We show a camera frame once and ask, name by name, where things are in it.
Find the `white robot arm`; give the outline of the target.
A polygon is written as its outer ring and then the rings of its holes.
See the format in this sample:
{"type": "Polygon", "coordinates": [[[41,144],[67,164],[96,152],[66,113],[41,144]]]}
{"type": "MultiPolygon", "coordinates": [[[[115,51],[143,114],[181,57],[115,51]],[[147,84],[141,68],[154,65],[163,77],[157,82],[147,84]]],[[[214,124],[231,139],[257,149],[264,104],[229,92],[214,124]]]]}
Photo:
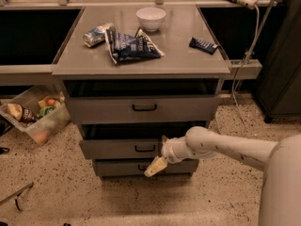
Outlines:
{"type": "Polygon", "coordinates": [[[221,153],[263,172],[258,226],[301,226],[301,135],[280,141],[219,135],[194,126],[183,137],[163,138],[161,154],[145,170],[221,153]]]}

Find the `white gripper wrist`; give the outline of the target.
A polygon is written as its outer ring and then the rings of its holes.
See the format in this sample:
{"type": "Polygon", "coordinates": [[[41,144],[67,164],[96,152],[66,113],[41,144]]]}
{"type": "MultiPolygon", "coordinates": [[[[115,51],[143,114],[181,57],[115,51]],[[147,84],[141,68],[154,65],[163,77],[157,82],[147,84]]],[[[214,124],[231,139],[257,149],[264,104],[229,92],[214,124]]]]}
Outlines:
{"type": "Polygon", "coordinates": [[[168,138],[165,135],[161,136],[163,142],[161,155],[156,156],[147,169],[144,175],[151,177],[167,167],[167,162],[176,164],[182,162],[184,159],[192,158],[192,151],[187,146],[185,137],[168,138]]]}

